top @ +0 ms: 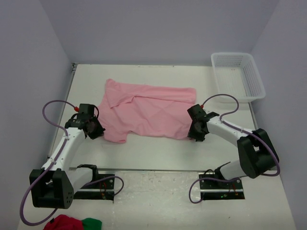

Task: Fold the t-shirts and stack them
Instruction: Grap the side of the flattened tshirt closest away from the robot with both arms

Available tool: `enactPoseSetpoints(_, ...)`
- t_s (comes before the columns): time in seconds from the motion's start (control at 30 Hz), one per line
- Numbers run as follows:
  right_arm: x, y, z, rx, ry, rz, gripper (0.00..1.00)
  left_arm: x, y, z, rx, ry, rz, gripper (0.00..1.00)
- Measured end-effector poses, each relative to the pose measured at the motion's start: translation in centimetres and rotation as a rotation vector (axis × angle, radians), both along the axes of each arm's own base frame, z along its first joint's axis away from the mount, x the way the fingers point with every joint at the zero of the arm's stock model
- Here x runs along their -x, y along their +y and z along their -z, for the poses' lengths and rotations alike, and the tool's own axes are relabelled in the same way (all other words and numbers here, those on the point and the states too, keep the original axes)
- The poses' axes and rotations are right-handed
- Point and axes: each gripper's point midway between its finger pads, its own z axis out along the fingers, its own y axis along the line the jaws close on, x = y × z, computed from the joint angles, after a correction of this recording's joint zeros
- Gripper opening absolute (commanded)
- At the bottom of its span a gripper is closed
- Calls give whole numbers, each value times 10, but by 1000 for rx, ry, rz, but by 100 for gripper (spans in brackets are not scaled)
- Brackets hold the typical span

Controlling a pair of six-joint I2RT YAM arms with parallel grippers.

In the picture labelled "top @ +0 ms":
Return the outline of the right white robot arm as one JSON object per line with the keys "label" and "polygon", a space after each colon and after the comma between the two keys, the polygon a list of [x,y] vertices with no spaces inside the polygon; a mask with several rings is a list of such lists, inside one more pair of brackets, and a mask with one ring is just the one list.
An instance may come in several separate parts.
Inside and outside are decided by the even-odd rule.
{"label": "right white robot arm", "polygon": [[192,120],[188,138],[204,141],[205,136],[213,134],[221,137],[237,147],[238,160],[225,163],[214,170],[211,179],[219,188],[227,187],[232,181],[242,177],[255,179],[260,175],[270,176],[266,172],[276,168],[276,176],[280,173],[279,158],[267,132],[244,129],[232,123],[221,120],[215,112],[205,112],[197,104],[188,109]]}

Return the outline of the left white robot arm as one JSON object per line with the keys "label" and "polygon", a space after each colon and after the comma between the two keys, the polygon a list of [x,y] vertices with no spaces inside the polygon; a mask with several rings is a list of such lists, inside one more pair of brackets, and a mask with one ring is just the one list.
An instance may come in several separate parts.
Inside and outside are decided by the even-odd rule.
{"label": "left white robot arm", "polygon": [[100,177],[96,165],[81,164],[70,170],[71,162],[86,138],[96,139],[105,129],[98,121],[99,111],[93,104],[80,104],[62,127],[64,134],[41,169],[29,176],[34,207],[68,209],[74,194],[84,186],[95,188]]}

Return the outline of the pink t shirt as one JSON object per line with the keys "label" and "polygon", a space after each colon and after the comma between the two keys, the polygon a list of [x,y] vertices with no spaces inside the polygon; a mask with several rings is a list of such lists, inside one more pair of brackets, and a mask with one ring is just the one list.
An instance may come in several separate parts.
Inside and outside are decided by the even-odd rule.
{"label": "pink t shirt", "polygon": [[125,143],[129,133],[185,140],[191,125],[187,110],[195,102],[194,88],[129,84],[108,79],[98,106],[98,120],[105,128],[105,140],[115,143]]}

